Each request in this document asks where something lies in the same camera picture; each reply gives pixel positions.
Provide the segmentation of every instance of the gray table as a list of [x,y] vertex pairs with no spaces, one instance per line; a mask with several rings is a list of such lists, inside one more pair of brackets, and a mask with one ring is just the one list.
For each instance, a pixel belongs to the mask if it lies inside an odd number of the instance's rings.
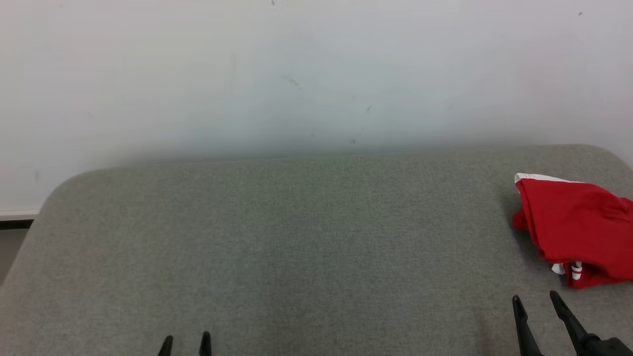
[[182,163],[60,186],[0,291],[0,355],[518,355],[519,294],[545,355],[633,346],[633,284],[570,290],[510,226],[516,172],[633,198],[590,146]]

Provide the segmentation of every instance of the red cloth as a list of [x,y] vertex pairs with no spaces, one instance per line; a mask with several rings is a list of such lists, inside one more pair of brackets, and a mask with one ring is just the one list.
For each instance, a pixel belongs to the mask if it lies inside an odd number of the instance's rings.
[[[542,175],[517,174],[515,181],[522,208],[513,227],[530,232],[545,261],[564,264],[570,287],[633,280],[633,201]],[[580,270],[572,270],[576,261]]]

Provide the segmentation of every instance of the black baseboard strip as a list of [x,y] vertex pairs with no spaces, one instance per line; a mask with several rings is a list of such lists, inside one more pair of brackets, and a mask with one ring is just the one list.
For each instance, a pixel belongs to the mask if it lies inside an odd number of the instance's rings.
[[0,221],[0,230],[28,229],[31,224],[33,224],[33,220]]

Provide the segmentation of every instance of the floor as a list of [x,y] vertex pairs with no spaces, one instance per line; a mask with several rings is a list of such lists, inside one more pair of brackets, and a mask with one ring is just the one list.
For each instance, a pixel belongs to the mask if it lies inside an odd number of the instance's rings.
[[22,246],[28,229],[0,230],[0,286]]

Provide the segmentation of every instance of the red clothing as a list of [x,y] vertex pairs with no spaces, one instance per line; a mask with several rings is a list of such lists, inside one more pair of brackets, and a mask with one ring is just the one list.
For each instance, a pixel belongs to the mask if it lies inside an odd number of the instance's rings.
[[513,227],[530,232],[545,261],[564,264],[570,287],[633,280],[633,201],[545,175],[517,174],[515,184],[522,208]]

